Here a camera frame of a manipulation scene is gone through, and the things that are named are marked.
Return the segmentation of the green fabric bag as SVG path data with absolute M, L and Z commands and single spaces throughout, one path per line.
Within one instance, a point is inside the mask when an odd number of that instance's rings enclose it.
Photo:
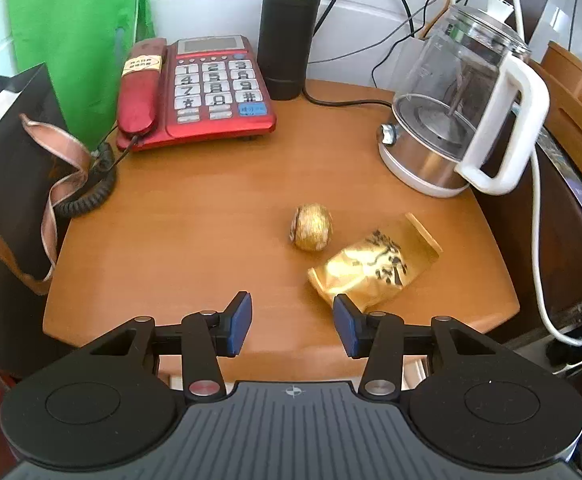
M 149 0 L 7 0 L 18 70 L 45 64 L 66 128 L 94 148 L 116 119 L 122 67 L 153 37 Z

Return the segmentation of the black thermos bottle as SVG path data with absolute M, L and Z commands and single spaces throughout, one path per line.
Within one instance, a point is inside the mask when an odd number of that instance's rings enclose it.
M 257 64 L 270 99 L 297 98 L 304 86 L 320 0 L 262 0 Z

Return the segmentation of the red desk telephone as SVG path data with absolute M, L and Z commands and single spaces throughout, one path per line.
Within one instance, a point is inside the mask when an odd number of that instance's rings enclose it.
M 116 107 L 121 152 L 253 138 L 276 115 L 249 40 L 241 35 L 136 42 Z

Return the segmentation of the wooden nightstand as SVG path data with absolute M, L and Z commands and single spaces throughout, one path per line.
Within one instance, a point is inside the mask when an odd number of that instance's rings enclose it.
M 518 298 L 474 195 L 422 195 L 382 164 L 376 131 L 389 94 L 327 81 L 308 88 L 328 104 L 277 103 L 267 136 L 126 156 L 110 200 L 70 223 L 45 333 L 82 346 L 134 316 L 176 324 L 190 312 L 223 309 L 245 290 L 253 321 L 239 356 L 344 352 L 306 273 L 406 212 L 443 254 L 390 309 L 410 324 L 446 314 L 481 332 L 516 315 Z M 312 203 L 332 218 L 321 252 L 289 237 L 297 208 Z

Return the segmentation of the wooden tea box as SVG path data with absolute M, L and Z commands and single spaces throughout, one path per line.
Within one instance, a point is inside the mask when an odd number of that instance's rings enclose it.
M 551 41 L 542 60 L 530 66 L 549 89 L 546 128 L 582 174 L 582 60 Z

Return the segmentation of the glass electric kettle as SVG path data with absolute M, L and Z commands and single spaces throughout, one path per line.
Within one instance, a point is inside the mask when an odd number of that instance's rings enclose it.
M 434 197 L 468 186 L 504 195 L 519 183 L 550 106 L 510 26 L 451 6 L 396 91 L 379 153 L 403 183 Z

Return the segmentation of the black paper gift bag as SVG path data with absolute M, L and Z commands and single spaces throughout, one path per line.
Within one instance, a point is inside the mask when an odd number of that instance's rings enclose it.
M 68 133 L 46 65 L 0 76 L 0 371 L 25 378 L 71 350 L 43 332 L 64 222 L 92 154 Z

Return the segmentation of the gold foil ball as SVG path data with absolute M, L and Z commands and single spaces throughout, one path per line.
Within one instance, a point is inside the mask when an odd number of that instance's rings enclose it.
M 290 226 L 291 243 L 305 252 L 321 252 L 332 236 L 329 210 L 319 203 L 303 204 L 294 213 Z

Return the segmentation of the dark wooden cabinet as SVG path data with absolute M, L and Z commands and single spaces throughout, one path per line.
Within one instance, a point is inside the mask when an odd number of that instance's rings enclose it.
M 538 140 L 540 170 L 539 263 L 549 320 L 560 332 L 582 336 L 582 174 L 546 128 Z M 477 197 L 504 257 L 520 311 L 490 331 L 519 344 L 546 336 L 537 310 L 530 258 L 533 184 L 523 174 L 508 195 Z

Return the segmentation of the wooden drawer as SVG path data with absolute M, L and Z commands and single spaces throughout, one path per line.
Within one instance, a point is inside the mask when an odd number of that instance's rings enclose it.
M 300 356 L 286 356 L 280 352 L 247 353 L 238 358 L 218 360 L 221 374 L 229 390 L 239 380 L 251 382 L 335 382 L 351 380 L 357 388 L 367 364 L 366 359 L 346 358 L 343 351 L 317 354 L 301 352 Z M 183 388 L 180 358 L 165 356 L 160 359 L 159 373 L 165 384 Z M 428 371 L 423 356 L 405 358 L 402 372 L 402 389 L 413 389 L 427 378 Z

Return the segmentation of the gold foil tea pouch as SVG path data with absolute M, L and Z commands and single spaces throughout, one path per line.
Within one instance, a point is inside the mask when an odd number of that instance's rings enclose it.
M 403 214 L 309 269 L 307 277 L 329 306 L 343 294 L 366 312 L 392 300 L 442 254 L 423 224 L 413 214 Z

